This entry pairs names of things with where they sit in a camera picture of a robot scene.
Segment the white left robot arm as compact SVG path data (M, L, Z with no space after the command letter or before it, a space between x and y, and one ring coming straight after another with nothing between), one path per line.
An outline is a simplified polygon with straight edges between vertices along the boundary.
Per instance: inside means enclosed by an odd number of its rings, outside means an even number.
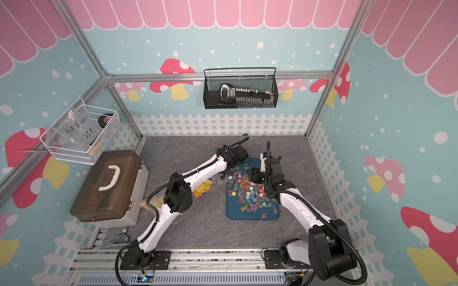
M152 192L146 199L146 206L154 211L155 219L136 240L119 250L114 270L119 270L120 260L137 270L151 266L159 240L174 219L191 207L196 188L212 176L228 175L248 158L242 144L243 141L223 145L205 163L183 174L175 172L167 183Z

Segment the yellow duck ziploc bag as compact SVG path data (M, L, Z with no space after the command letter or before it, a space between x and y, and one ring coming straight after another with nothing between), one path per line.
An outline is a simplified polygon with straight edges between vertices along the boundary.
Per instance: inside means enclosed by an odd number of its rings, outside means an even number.
M200 184L194 191L193 195L195 198L199 198L202 194L214 189L213 182L210 180L206 180L202 184Z

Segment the clear ziploc bag with candies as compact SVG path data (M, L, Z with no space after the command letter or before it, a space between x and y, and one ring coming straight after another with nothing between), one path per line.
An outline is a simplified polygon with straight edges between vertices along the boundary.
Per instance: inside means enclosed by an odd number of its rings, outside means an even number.
M160 196L154 196L150 199L149 203L154 206L155 208L157 208L158 210L161 209L162 205L163 205L163 202L164 202L164 196L163 195L160 195ZM139 203L139 206L141 208L144 208L144 209L149 209L151 210L151 208L147 205L146 203L146 199L142 200L140 203Z

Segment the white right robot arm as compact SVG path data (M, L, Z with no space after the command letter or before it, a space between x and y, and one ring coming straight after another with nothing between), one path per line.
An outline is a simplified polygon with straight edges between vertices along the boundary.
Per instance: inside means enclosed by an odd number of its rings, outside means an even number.
M285 265L303 263L322 281L337 278L353 286L368 278L367 266L352 245L347 225L318 211L301 194L296 185L285 180L281 158L268 151L260 156L261 167L249 171L252 182L264 185L266 197L290 211L308 234L308 241L291 239L282 243L281 260Z

